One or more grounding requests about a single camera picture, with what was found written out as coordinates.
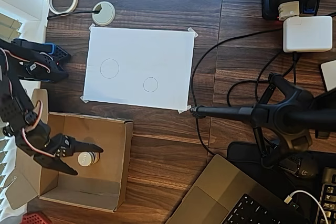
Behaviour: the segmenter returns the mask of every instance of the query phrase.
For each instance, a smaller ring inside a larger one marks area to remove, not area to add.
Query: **white paper sheet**
[[[188,31],[92,27],[83,98],[186,110],[194,39]]]

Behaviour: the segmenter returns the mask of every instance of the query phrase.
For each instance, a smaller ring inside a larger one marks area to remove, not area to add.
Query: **usb cable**
[[[307,194],[309,197],[311,197],[311,198],[317,203],[317,205],[319,206],[319,208],[321,209],[322,214],[323,214],[323,217],[324,217],[324,219],[326,220],[326,221],[325,221],[326,224],[329,224],[329,222],[328,222],[328,220],[327,220],[326,213],[324,212],[324,210],[323,210],[321,204],[318,202],[317,199],[315,199],[314,196],[312,196],[310,193],[308,193],[308,192],[306,192],[306,191],[303,191],[303,190],[297,190],[297,191],[294,191],[294,192],[292,192],[289,196],[287,196],[287,198],[284,200],[284,202],[285,202],[286,204],[289,204],[289,203],[291,202],[291,200],[293,199],[293,195],[294,195],[294,194],[297,194],[297,193],[304,193],[304,194]]]

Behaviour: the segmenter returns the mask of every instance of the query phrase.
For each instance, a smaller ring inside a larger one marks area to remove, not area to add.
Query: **wooden desk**
[[[79,0],[76,10],[91,10],[102,0]],[[219,40],[280,27],[261,17],[260,0],[105,0],[117,11],[111,27],[186,30],[192,27],[195,40],[193,65]],[[69,6],[70,0],[54,0],[55,6]],[[320,14],[333,12],[336,2],[321,3]],[[29,211],[42,210],[55,224],[73,223],[162,223],[180,203],[210,157],[202,148],[195,120],[176,111],[80,100],[88,51],[90,15],[73,15],[49,22],[47,41],[72,54],[65,65],[69,79],[45,84],[52,111],[134,119],[131,162],[126,202],[114,214],[65,206],[34,199]],[[264,34],[224,44],[202,62],[195,76],[199,104],[226,105],[229,87],[239,80],[255,79],[264,64],[281,48],[281,32]],[[334,49],[322,54],[304,54],[298,63],[298,84],[314,94],[323,92],[318,64],[333,60]],[[284,72],[291,56],[280,56],[266,73]],[[232,92],[232,104],[253,103],[253,86],[241,86]],[[227,120],[200,120],[201,134],[214,152],[225,153],[232,141],[253,141],[249,127]],[[335,151],[335,138],[314,142],[313,148]]]

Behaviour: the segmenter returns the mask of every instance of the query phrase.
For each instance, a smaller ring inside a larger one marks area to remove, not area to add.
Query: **red plastic object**
[[[52,222],[41,212],[33,212],[23,215],[20,224],[52,224]]]

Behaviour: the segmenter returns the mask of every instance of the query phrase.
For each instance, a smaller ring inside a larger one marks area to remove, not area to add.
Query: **small cylinder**
[[[100,157],[99,153],[95,153],[95,152],[81,152],[78,155],[78,163],[81,166],[87,167],[87,166],[93,165],[96,162],[98,162],[99,157]]]

